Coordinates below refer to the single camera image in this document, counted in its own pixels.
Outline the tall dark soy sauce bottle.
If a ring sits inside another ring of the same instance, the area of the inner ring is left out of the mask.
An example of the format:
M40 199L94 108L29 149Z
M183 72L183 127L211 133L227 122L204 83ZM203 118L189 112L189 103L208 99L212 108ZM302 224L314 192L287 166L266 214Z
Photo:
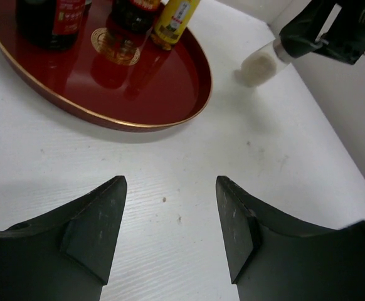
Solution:
M16 24L30 43L46 50L71 48L77 38L85 11L85 1L16 1Z

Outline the red lid sauce jar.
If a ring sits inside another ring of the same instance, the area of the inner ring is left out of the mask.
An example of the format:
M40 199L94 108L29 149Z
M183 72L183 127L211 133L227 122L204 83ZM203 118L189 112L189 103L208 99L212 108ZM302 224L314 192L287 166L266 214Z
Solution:
M112 18L121 27L134 33L152 28L160 0L114 0Z

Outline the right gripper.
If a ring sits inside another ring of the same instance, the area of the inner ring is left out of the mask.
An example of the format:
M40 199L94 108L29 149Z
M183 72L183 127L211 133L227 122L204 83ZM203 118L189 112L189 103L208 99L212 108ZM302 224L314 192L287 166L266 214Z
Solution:
M365 1L310 1L279 38L293 59L317 53L354 65L365 52Z

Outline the grey cap pepper grinder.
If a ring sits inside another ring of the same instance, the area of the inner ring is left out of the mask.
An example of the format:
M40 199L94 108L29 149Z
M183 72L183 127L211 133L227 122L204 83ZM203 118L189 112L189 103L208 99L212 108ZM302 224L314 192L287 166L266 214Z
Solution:
M275 38L262 48L254 51L235 70L235 77L240 84L250 88L263 85L294 59L286 52L280 38Z

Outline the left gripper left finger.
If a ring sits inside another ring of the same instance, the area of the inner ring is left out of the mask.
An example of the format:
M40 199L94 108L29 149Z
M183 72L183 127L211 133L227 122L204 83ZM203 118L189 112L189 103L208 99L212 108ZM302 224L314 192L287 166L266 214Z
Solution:
M0 231L0 300L99 300L108 284L127 181L115 176Z

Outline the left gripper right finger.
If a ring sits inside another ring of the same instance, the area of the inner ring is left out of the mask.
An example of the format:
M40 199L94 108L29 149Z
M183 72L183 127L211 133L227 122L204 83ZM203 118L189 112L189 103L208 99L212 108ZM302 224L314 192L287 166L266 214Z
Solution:
M216 180L226 258L240 300L365 300L365 221L333 230Z

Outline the small yellow label bottle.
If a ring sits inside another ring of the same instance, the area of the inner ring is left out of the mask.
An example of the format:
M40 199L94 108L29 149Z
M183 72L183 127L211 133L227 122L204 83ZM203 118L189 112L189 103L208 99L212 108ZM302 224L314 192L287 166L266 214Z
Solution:
M171 0L165 5L152 29L151 40L170 51L180 40L200 0Z

